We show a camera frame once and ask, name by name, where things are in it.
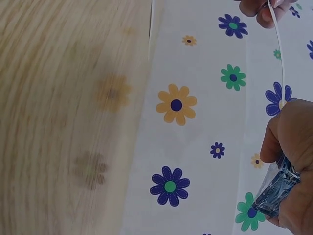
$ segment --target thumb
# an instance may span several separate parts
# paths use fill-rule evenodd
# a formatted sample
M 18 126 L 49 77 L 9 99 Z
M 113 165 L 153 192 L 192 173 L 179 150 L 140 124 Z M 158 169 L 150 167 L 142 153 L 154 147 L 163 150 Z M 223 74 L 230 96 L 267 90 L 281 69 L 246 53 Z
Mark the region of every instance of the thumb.
M 273 117 L 266 127 L 260 158 L 265 163 L 272 163 L 279 159 L 282 151 L 278 141 L 278 123 L 280 114 Z

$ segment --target white cable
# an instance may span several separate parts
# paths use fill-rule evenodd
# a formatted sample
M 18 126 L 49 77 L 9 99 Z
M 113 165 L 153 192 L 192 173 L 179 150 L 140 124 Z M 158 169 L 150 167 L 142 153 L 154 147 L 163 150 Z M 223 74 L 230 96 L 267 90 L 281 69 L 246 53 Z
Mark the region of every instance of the white cable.
M 270 4 L 270 0 L 268 0 L 268 7 L 269 7 L 269 11 L 270 11 L 270 14 L 272 15 L 273 22 L 275 25 L 276 35 L 278 39 L 278 47 L 280 50 L 280 57 L 281 57 L 281 62 L 282 62 L 282 76 L 283 76 L 282 78 L 282 105 L 284 106 L 285 105 L 285 63 L 284 63 L 284 57 L 283 57 L 282 43 L 280 41 L 277 18 L 275 16 L 274 9 Z

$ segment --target floral fabric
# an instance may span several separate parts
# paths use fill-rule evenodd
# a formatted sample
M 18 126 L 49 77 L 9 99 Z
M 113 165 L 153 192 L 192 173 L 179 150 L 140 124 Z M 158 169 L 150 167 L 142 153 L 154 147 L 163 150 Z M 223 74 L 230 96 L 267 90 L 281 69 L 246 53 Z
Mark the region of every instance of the floral fabric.
M 166 2 L 120 235 L 290 234 L 251 205 L 267 122 L 282 99 L 313 100 L 312 6 L 300 0 L 279 22 L 281 51 L 238 2 Z

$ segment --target green flower center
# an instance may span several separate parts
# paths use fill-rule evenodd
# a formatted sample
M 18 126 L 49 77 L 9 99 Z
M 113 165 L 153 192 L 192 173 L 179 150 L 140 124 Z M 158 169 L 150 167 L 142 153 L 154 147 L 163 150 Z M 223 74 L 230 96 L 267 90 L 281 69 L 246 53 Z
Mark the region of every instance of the green flower center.
M 250 218 L 250 219 L 253 219 L 254 217 L 256 217 L 256 214 L 257 214 L 257 211 L 254 209 L 254 208 L 250 208 L 249 210 L 248 210 L 248 217 Z
M 234 75 L 234 74 L 231 74 L 231 75 L 229 76 L 229 79 L 230 79 L 230 81 L 235 82 L 235 81 L 237 81 L 237 76 Z
M 173 181 L 166 182 L 164 185 L 164 189 L 165 189 L 165 191 L 167 191 L 169 193 L 174 192 L 176 190 L 175 182 L 173 182 Z
M 229 26 L 231 29 L 234 29 L 234 30 L 236 30 L 236 29 L 238 28 L 238 25 L 235 24 L 235 23 L 233 23 L 233 22 L 229 23 L 228 26 Z

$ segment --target printed pattern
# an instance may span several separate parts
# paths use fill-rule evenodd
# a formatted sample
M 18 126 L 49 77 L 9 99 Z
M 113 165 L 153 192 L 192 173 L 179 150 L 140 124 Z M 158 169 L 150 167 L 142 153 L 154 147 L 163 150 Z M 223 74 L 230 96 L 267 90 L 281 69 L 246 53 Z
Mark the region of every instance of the printed pattern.
M 309 56 L 313 60 L 313 42 L 310 40 L 310 44 L 307 44 L 307 48 L 310 50 Z
M 296 11 L 293 6 L 291 8 L 289 8 L 289 11 L 291 11 L 293 16 L 296 16 L 296 17 L 300 18 L 299 12 Z
M 220 159 L 222 156 L 224 156 L 224 150 L 225 148 L 223 147 L 222 143 L 217 143 L 215 142 L 215 145 L 211 146 L 211 154 L 213 156 L 213 158 L 218 158 Z
M 251 164 L 254 166 L 254 168 L 261 169 L 263 167 L 264 163 L 260 159 L 260 154 L 254 154 L 254 156 L 251 158 Z
M 188 36 L 182 38 L 182 42 L 185 43 L 186 46 L 193 46 L 197 44 L 197 40 L 193 36 Z
M 163 176 L 154 174 L 152 181 L 156 183 L 156 186 L 150 188 L 152 195 L 159 195 L 157 202 L 160 205 L 165 205 L 167 201 L 170 201 L 172 207 L 176 207 L 179 204 L 179 198 L 186 199 L 188 193 L 183 188 L 189 186 L 189 179 L 181 179 L 182 170 L 176 168 L 173 173 L 168 166 L 162 168 Z
M 265 92 L 266 99 L 268 99 L 271 104 L 266 106 L 266 113 L 270 116 L 277 115 L 281 109 L 283 108 L 283 102 L 282 102 L 282 86 L 279 82 L 274 82 L 274 90 L 275 92 L 271 90 L 267 90 Z M 290 86 L 285 86 L 285 103 L 294 100 L 295 98 L 292 98 L 292 90 Z
M 224 75 L 221 77 L 222 82 L 226 82 L 226 87 L 228 89 L 234 88 L 235 91 L 239 91 L 240 87 L 244 87 L 246 82 L 246 75 L 240 72 L 240 68 L 238 66 L 232 67 L 231 65 L 227 65 L 227 69 L 222 69 L 221 73 Z
M 193 119 L 196 116 L 196 112 L 190 107 L 197 104 L 197 99 L 194 96 L 188 96 L 188 87 L 181 87 L 178 90 L 175 84 L 170 84 L 168 90 L 169 93 L 165 91 L 158 93 L 158 97 L 163 103 L 156 106 L 156 111 L 165 113 L 165 122 L 172 123 L 175 119 L 179 126 L 184 126 L 186 124 L 185 117 Z
M 237 38 L 243 38 L 244 35 L 248 35 L 248 32 L 245 28 L 247 25 L 243 22 L 240 22 L 240 18 L 235 16 L 232 18 L 229 14 L 225 14 L 225 18 L 219 17 L 219 21 L 222 22 L 219 24 L 220 29 L 226 29 L 225 34 L 228 37 L 232 37 L 234 34 Z
M 275 50 L 274 51 L 274 56 L 276 57 L 276 59 L 282 60 L 282 56 L 280 54 L 280 50 Z
M 241 213 L 236 216 L 236 223 L 241 224 L 241 231 L 245 232 L 249 228 L 255 231 L 259 228 L 259 222 L 265 221 L 265 216 L 254 208 L 252 208 L 253 194 L 248 192 L 246 194 L 246 202 L 239 202 L 237 210 Z

